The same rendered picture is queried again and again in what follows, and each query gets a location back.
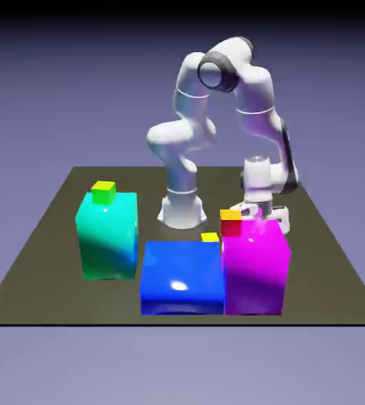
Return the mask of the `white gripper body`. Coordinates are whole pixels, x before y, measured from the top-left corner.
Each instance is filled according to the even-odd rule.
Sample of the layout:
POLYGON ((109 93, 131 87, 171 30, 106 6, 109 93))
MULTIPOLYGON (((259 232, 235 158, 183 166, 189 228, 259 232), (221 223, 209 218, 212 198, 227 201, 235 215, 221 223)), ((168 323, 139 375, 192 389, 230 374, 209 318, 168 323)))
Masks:
POLYGON ((268 220, 277 220, 284 235, 290 232, 289 209, 286 206, 274 206, 266 218, 268 220))

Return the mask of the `small red cube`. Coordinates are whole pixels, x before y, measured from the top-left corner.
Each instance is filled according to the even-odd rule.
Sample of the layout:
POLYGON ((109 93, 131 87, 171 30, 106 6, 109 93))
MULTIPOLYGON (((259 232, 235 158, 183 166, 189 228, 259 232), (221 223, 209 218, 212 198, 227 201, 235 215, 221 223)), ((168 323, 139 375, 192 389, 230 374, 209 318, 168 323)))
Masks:
POLYGON ((220 210, 220 235, 237 237, 241 232, 242 215, 240 210, 220 210))

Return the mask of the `small green cube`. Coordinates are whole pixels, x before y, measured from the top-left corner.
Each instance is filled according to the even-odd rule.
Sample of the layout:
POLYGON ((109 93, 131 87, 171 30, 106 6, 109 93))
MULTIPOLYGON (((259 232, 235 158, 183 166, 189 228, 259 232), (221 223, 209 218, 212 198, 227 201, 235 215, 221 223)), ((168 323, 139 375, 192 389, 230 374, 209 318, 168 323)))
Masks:
POLYGON ((91 187, 91 193, 94 204, 110 205, 116 197, 116 183, 98 180, 91 187))

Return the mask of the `large magenta box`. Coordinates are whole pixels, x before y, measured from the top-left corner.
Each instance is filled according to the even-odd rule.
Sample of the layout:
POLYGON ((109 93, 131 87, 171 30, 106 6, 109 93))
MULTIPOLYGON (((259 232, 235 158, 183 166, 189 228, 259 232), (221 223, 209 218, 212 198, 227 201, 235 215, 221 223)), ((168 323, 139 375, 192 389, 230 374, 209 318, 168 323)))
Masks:
POLYGON ((237 237, 222 237, 227 316, 279 316, 291 249, 276 220, 244 220, 237 237))

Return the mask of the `large blue box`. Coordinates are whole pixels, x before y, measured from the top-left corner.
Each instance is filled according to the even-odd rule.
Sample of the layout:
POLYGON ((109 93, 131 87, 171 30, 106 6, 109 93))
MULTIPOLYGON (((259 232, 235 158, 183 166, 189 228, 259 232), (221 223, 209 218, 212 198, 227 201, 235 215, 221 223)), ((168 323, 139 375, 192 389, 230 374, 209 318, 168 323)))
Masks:
POLYGON ((222 315, 225 284, 219 243, 147 242, 139 297, 143 315, 222 315))

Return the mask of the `large teal box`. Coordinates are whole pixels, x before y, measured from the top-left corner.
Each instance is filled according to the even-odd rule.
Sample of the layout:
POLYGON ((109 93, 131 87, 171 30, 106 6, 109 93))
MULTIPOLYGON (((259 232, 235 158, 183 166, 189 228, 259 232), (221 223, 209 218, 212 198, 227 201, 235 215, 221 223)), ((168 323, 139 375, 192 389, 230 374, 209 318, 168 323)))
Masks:
POLYGON ((85 280, 134 279, 139 252, 138 199, 119 192, 109 205, 86 193, 75 215, 85 280))

